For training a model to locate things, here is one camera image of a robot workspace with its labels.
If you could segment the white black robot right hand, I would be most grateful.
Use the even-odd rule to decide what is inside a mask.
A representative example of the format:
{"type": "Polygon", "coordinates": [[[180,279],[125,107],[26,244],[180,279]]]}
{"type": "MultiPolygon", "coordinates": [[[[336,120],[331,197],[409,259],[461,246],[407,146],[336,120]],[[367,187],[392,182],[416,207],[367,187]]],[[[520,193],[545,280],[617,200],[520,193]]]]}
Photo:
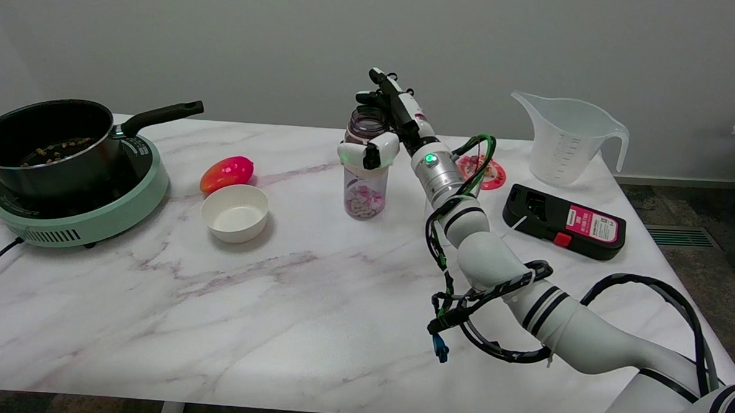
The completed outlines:
{"type": "Polygon", "coordinates": [[[412,90],[400,87],[396,73],[373,67],[368,76],[376,90],[356,93],[358,106],[338,144],[342,164],[361,172],[378,171],[391,166],[405,148],[414,170],[437,167],[438,154],[445,149],[412,90]]]}

